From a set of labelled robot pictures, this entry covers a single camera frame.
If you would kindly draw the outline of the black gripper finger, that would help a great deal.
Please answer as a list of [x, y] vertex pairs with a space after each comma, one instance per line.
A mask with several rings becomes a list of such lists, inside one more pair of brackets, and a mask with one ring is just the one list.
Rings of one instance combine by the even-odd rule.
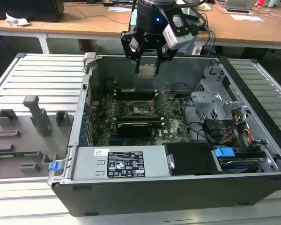
[[165, 61], [171, 61], [175, 54], [177, 53], [178, 49], [168, 49], [166, 52], [162, 52], [162, 46], [160, 44], [156, 45], [156, 50], [157, 50], [157, 59], [155, 62], [155, 74], [159, 74], [159, 69], [161, 63]]
[[[123, 31], [120, 34], [120, 40], [128, 60], [136, 62], [135, 73], [139, 73], [140, 59], [146, 50], [146, 35], [143, 30]], [[131, 44], [136, 43], [136, 49], [133, 51]]]

